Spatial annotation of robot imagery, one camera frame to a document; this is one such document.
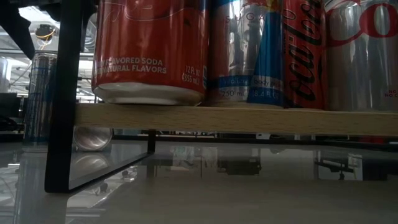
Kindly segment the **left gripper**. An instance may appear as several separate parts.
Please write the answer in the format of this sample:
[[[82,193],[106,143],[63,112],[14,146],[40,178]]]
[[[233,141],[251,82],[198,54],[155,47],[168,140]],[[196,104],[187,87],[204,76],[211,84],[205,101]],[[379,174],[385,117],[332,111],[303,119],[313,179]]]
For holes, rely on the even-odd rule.
[[[19,14],[18,7],[38,6],[47,11],[52,19],[59,21],[61,17],[62,0],[9,0],[14,6],[1,6],[1,27],[23,51],[25,56],[33,59],[35,47],[30,35],[30,21]]]

